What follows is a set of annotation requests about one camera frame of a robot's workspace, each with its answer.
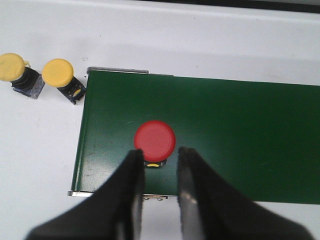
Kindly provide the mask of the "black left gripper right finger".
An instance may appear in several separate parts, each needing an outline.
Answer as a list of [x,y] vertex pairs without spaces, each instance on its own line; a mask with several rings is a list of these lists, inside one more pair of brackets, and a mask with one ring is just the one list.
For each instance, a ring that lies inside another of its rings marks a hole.
[[311,240],[301,224],[248,199],[193,148],[180,147],[178,203],[184,240]]

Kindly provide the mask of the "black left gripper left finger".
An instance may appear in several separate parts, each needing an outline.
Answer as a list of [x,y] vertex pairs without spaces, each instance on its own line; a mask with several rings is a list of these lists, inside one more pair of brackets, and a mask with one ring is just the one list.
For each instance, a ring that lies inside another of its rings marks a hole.
[[112,176],[72,209],[33,228],[28,240],[139,240],[144,157],[131,150]]

